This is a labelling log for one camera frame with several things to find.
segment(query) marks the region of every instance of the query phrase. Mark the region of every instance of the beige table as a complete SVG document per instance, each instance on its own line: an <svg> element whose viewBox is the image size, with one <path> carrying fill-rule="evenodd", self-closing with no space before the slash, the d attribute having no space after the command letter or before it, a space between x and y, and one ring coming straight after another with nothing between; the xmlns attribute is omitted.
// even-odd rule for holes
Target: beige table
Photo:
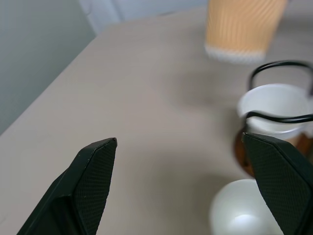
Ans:
<svg viewBox="0 0 313 235"><path fill-rule="evenodd" d="M298 2L268 61L313 61L309 2ZM7 129L0 137L1 235L16 234L82 147L108 137L117 137L118 149L99 235L209 234L213 195L248 177L232 141L240 128L236 103L255 66L208 59L205 18L201 8L113 26ZM305 76L273 69L259 84L275 77L305 87Z"/></svg>

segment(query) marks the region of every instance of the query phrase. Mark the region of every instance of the white wall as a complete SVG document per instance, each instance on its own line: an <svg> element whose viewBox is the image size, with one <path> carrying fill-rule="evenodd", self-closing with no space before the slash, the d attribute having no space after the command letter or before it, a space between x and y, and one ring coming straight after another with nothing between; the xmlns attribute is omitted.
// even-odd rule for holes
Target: white wall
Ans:
<svg viewBox="0 0 313 235"><path fill-rule="evenodd" d="M93 38L76 0L0 0L0 134Z"/></svg>
<svg viewBox="0 0 313 235"><path fill-rule="evenodd" d="M208 0L79 0L94 31L108 25L206 6Z"/></svg>

